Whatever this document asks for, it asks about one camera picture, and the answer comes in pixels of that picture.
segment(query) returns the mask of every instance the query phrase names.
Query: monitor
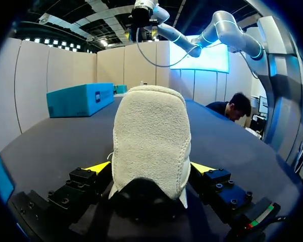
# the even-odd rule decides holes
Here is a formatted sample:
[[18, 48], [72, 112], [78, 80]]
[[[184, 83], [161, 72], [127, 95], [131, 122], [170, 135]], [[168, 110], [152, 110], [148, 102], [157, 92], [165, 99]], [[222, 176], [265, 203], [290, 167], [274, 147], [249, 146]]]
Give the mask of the monitor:
[[268, 103], [266, 97], [259, 97], [259, 110], [258, 112], [268, 114]]
[[[197, 37], [197, 35], [187, 36], [189, 40], [195, 37]], [[170, 69], [207, 70], [229, 73], [228, 46], [220, 44], [219, 40], [211, 45], [215, 46], [211, 48], [203, 48], [201, 55], [198, 58], [188, 55], [181, 62], [170, 67]], [[170, 65], [178, 62], [185, 55], [186, 52], [181, 47], [170, 42]]]

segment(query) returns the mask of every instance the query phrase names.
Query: illuminated panel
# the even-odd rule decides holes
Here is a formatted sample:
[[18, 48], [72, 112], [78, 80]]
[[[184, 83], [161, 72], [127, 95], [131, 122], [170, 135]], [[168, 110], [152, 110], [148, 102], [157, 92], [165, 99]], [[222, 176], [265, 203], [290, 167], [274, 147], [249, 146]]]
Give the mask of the illuminated panel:
[[[187, 36], [189, 40], [197, 37]], [[186, 52], [175, 43], [170, 42], [170, 64], [174, 64], [182, 59]], [[180, 63], [170, 67], [171, 69], [207, 70], [229, 73], [229, 54], [225, 44], [219, 44], [211, 48], [203, 48], [200, 57], [194, 58], [188, 55]]]

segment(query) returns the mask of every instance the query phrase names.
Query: blue box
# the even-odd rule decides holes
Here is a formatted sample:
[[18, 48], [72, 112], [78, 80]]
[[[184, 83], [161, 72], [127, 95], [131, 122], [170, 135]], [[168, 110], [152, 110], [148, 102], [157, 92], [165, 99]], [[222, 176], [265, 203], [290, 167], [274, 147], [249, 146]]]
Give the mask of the blue box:
[[114, 101], [113, 83], [69, 87], [46, 97], [50, 117], [88, 117]]
[[116, 94], [123, 94], [127, 92], [127, 85], [116, 85], [115, 86]]

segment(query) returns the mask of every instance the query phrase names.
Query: black table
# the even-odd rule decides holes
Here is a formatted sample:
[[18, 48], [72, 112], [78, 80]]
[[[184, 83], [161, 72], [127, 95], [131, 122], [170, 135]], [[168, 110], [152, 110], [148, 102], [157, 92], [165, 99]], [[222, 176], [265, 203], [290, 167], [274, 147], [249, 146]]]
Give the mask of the black table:
[[[120, 101], [116, 98], [91, 117], [46, 119], [10, 143], [0, 156], [16, 182], [15, 192], [35, 190], [46, 198], [75, 168], [105, 162], [113, 151], [112, 129]], [[253, 191], [254, 202], [268, 197], [281, 205], [279, 215], [288, 214], [301, 183], [284, 160], [241, 126], [192, 100], [186, 104], [192, 134], [190, 160], [223, 167], [239, 186]], [[229, 226], [209, 206], [204, 211], [211, 232], [222, 239]], [[277, 226], [270, 225], [266, 234]]]

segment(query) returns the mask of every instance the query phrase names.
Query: terry cloth cover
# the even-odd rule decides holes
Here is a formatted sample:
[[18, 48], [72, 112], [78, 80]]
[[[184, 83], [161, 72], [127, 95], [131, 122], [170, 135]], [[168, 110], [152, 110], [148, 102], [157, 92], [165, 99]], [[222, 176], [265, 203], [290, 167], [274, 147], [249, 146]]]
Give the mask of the terry cloth cover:
[[152, 179], [187, 208], [191, 133], [184, 98], [160, 86], [138, 86], [122, 99], [113, 129], [114, 185], [109, 198], [138, 177]]

